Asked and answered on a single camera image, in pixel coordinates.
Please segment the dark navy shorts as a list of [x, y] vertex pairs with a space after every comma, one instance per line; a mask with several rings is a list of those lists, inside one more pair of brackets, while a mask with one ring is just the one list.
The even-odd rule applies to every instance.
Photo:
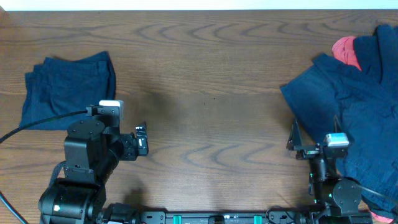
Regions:
[[25, 87], [20, 127], [113, 100], [116, 74], [107, 52], [77, 61], [47, 57], [25, 74]]

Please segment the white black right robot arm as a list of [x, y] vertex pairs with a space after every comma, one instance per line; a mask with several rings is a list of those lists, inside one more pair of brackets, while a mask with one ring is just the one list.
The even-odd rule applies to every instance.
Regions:
[[336, 160], [348, 155], [354, 143], [337, 117], [333, 118], [333, 132], [325, 135], [322, 142], [304, 145], [298, 121], [292, 124], [286, 148], [296, 152], [297, 160], [307, 160], [310, 166], [308, 194], [314, 196], [315, 208], [297, 212], [293, 222], [365, 224], [372, 223], [369, 212], [360, 212], [362, 189], [357, 180], [342, 177], [337, 172]]

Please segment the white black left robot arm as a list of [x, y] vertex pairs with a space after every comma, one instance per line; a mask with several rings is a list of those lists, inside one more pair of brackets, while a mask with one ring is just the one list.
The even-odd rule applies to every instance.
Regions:
[[140, 223], [139, 212], [123, 203], [107, 208], [105, 185], [120, 161], [135, 161], [149, 152], [147, 125], [121, 134], [117, 123], [87, 119], [70, 125], [64, 141], [65, 176], [53, 171], [39, 200], [41, 223]]

